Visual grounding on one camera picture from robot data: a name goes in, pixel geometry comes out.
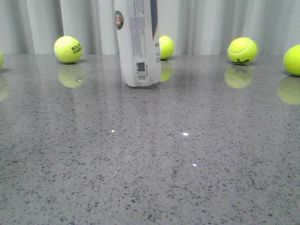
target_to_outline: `label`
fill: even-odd
[[[72,51],[73,51],[74,54],[80,52],[81,51],[81,45],[80,45],[80,43],[78,43],[77,45],[71,47],[71,49],[72,49]]]
[[[115,12],[115,16],[116,16],[116,27],[118,30],[120,30],[124,24],[124,17],[122,13],[118,10]]]
[[[128,9],[131,11],[129,18],[131,31],[132,54],[135,59],[135,76],[137,82],[148,82],[148,57],[147,57],[147,30],[146,30],[146,15],[144,11],[144,1],[134,0],[133,7]]]

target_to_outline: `tennis ball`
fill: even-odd
[[[225,71],[225,81],[232,88],[247,87],[252,81],[252,71],[249,67],[233,65]]]
[[[62,36],[54,44],[56,57],[64,63],[74,63],[83,54],[79,41],[70,36]]]
[[[165,82],[169,80],[173,75],[173,66],[169,61],[161,62],[161,79],[160,82]]]
[[[257,51],[257,45],[253,40],[247,37],[240,37],[231,42],[227,54],[232,62],[246,64],[256,57]]]
[[[0,101],[6,99],[10,92],[10,86],[5,76],[0,75]]]
[[[84,82],[85,72],[81,66],[61,65],[58,71],[60,83],[67,88],[76,88]]]
[[[300,45],[296,45],[285,53],[283,63],[288,72],[300,76]]]
[[[174,42],[169,36],[159,36],[160,58],[162,60],[169,58],[174,52],[174,46]]]
[[[279,98],[291,105],[300,105],[300,77],[287,76],[277,87]]]
[[[2,52],[0,52],[0,68],[3,65],[3,62],[4,62],[3,54],[2,54]]]

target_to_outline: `curtain fold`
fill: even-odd
[[[157,0],[159,34],[175,53],[226,54],[238,37],[253,39],[259,54],[279,55],[300,44],[300,0]],[[53,53],[70,35],[83,54],[118,54],[113,0],[0,0],[0,51]]]

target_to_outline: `granite surface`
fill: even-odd
[[[4,57],[1,225],[300,224],[300,77],[283,56],[174,56],[148,88],[118,56]]]

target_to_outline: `glossy surface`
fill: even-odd
[[[2,224],[299,224],[300,77],[283,56],[175,56],[140,89],[118,56],[4,57]]]

